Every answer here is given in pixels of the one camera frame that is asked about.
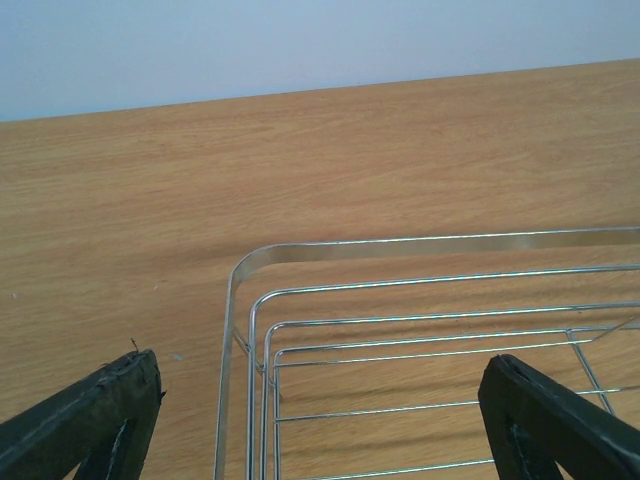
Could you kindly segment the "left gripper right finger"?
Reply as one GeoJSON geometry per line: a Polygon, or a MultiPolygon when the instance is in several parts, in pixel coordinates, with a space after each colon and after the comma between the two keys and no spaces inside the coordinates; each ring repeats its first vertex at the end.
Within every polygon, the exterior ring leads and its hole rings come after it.
{"type": "Polygon", "coordinates": [[[478,400],[501,479],[637,479],[639,430],[512,355],[487,364],[478,400]]]}

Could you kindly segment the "chrome wire dish rack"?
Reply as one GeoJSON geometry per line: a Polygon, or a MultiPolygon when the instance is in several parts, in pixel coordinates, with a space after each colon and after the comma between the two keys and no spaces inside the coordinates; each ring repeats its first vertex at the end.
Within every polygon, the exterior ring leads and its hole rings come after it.
{"type": "Polygon", "coordinates": [[[493,479],[501,354],[639,422],[634,226],[264,246],[224,326],[217,479],[493,479]]]}

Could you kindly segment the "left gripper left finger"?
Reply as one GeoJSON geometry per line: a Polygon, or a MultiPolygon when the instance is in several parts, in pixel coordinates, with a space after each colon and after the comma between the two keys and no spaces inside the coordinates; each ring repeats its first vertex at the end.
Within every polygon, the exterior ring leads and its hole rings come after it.
{"type": "Polygon", "coordinates": [[[129,352],[2,422],[1,477],[138,479],[162,399],[154,352],[129,352]]]}

